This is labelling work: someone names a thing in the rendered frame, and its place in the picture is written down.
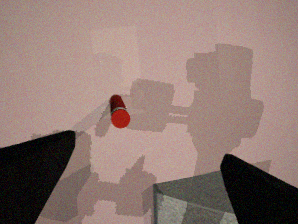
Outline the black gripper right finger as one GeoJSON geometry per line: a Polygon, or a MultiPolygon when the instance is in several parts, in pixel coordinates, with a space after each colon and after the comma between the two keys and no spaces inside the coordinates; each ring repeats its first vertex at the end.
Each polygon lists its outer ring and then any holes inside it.
{"type": "Polygon", "coordinates": [[[298,224],[298,188],[237,156],[223,155],[222,180],[238,224],[298,224]]]}

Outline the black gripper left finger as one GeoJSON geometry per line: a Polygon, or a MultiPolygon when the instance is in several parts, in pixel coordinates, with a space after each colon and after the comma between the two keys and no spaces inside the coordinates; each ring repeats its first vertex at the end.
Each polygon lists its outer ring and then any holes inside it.
{"type": "Polygon", "coordinates": [[[76,132],[0,148],[0,224],[36,224],[71,159],[76,132]]]}

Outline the dark red peg with grey band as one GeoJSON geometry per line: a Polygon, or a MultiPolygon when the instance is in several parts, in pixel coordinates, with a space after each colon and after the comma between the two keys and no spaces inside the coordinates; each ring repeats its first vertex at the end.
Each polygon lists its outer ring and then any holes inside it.
{"type": "Polygon", "coordinates": [[[121,96],[112,95],[110,96],[110,123],[116,128],[125,128],[129,124],[130,116],[129,112],[126,111],[124,101],[121,96]]]}

